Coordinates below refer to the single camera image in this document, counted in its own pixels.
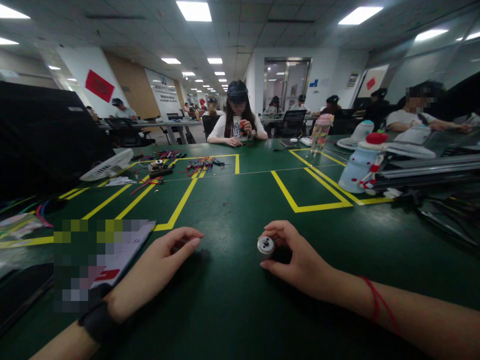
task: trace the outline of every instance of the white t-shirt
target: white t-shirt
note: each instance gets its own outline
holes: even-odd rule
[[[233,117],[233,127],[232,127],[232,134],[231,137],[238,136],[241,131],[240,131],[240,121],[242,120],[241,116],[234,116]],[[222,115],[216,122],[215,127],[211,131],[210,135],[208,138],[224,138],[225,137],[225,123],[227,121],[227,116]],[[262,123],[260,122],[260,119],[257,115],[255,115],[255,127],[256,127],[256,132],[258,134],[267,134],[264,130],[264,127],[262,126]]]
[[[303,103],[301,106],[299,106],[298,103],[296,104],[293,104],[290,108],[291,111],[298,111],[298,110],[306,110],[307,113],[310,112],[310,109],[308,107],[305,106],[305,104]]]
[[[220,116],[222,116],[222,115],[227,115],[227,114],[224,113],[222,110],[215,110],[215,111],[216,111],[216,115],[217,115],[217,116],[218,116],[218,115],[220,115]],[[203,118],[204,116],[208,116],[208,115],[209,115],[209,112],[208,112],[208,111],[205,111],[205,113],[204,113],[201,117]]]
[[[428,115],[427,113],[424,113],[424,112],[420,112],[419,114],[424,116],[428,123],[438,120],[436,117],[433,117],[432,115]],[[394,111],[390,115],[388,115],[388,117],[386,118],[386,127],[388,129],[390,124],[393,124],[393,123],[401,123],[404,125],[409,125],[411,127],[415,125],[422,125],[422,120],[419,119],[419,114],[406,112],[405,110]]]
[[[117,108],[115,113],[113,114],[114,118],[129,118],[132,116],[137,116],[137,113],[129,107],[125,107],[125,110],[123,111]]]

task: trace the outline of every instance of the water bottle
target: water bottle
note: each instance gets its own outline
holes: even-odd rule
[[[323,114],[315,122],[315,127],[311,133],[311,148],[310,152],[320,154],[327,142],[330,126],[334,122],[334,116],[331,114]]]

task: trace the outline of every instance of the black wristband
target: black wristband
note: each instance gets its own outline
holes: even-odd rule
[[[105,344],[117,333],[119,324],[109,314],[108,304],[103,300],[112,286],[101,284],[88,291],[88,312],[80,316],[78,325],[97,343]]]

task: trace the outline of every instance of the white desk fan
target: white desk fan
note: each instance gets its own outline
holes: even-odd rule
[[[437,155],[423,146],[424,141],[431,133],[432,129],[425,125],[411,127],[400,133],[393,142],[388,143],[387,151],[411,158],[433,159]]]
[[[374,131],[374,127],[375,125],[372,121],[364,120],[356,126],[351,137],[340,139],[336,144],[344,149],[355,150],[359,145],[359,142],[365,140],[367,135]]]
[[[111,178],[125,170],[129,166],[129,162],[133,156],[134,151],[130,148],[126,149],[83,174],[80,180],[95,181],[107,177]]]

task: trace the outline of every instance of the pink water bottle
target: pink water bottle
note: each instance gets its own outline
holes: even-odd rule
[[[315,122],[315,127],[311,133],[311,148],[310,152],[314,154],[320,154],[327,142],[327,136],[329,134],[330,126],[334,122],[334,116],[332,114],[323,114]]]

